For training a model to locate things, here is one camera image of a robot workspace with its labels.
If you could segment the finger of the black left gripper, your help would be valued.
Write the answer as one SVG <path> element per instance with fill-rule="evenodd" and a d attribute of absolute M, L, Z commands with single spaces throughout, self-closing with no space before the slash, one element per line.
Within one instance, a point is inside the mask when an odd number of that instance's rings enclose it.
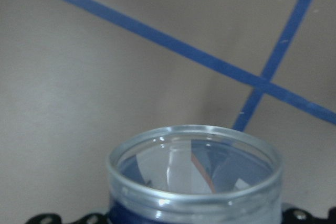
<path fill-rule="evenodd" d="M 328 210 L 328 216 L 326 218 L 319 218 L 312 215 L 310 212 L 298 208 L 289 203 L 283 203 L 282 210 L 282 222 L 281 223 L 305 223 L 305 224 L 329 224 L 335 223 L 335 206 Z"/>
<path fill-rule="evenodd" d="M 54 213 L 38 214 L 26 221 L 26 224 L 63 224 L 61 216 Z M 107 216 L 98 212 L 84 215 L 71 222 L 73 224 L 107 224 Z"/>

